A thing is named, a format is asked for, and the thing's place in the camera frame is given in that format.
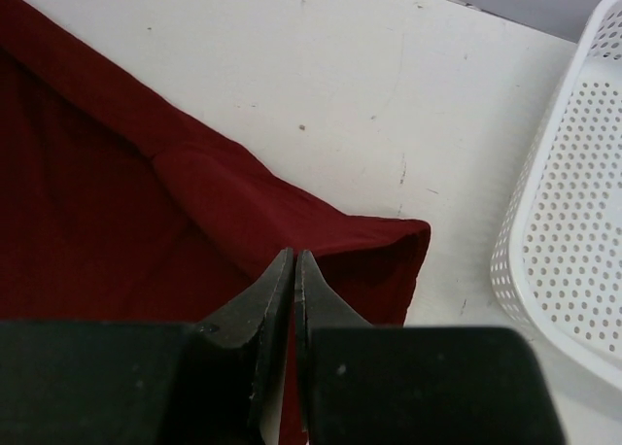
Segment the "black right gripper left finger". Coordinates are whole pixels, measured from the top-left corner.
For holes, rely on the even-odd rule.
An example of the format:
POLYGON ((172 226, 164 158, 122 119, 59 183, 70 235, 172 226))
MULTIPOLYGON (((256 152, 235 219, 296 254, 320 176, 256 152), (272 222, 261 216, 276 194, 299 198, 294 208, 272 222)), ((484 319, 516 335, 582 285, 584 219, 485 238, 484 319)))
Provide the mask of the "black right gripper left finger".
POLYGON ((5 321, 5 444, 260 444, 294 253, 196 324, 5 321))

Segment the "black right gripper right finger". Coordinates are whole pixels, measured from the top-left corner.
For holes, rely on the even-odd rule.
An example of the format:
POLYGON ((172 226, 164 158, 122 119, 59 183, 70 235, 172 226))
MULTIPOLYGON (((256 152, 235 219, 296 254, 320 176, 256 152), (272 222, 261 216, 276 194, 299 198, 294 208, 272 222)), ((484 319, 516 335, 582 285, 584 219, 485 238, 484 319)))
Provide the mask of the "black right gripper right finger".
POLYGON ((297 259, 295 349, 312 444, 562 444, 536 355, 502 326, 373 325, 297 259))

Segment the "dark red t-shirt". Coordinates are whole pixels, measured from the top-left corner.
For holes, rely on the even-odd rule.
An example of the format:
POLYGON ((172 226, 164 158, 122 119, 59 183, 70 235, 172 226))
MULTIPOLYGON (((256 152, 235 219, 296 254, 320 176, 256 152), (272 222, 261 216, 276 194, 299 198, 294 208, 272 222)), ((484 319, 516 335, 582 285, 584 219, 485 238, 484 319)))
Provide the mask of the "dark red t-shirt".
POLYGON ((368 322, 402 327, 430 240, 426 222, 349 216, 284 182, 26 2, 1 0, 1 324, 196 324, 290 249, 277 387, 282 439, 300 444, 298 256, 312 253, 368 322))

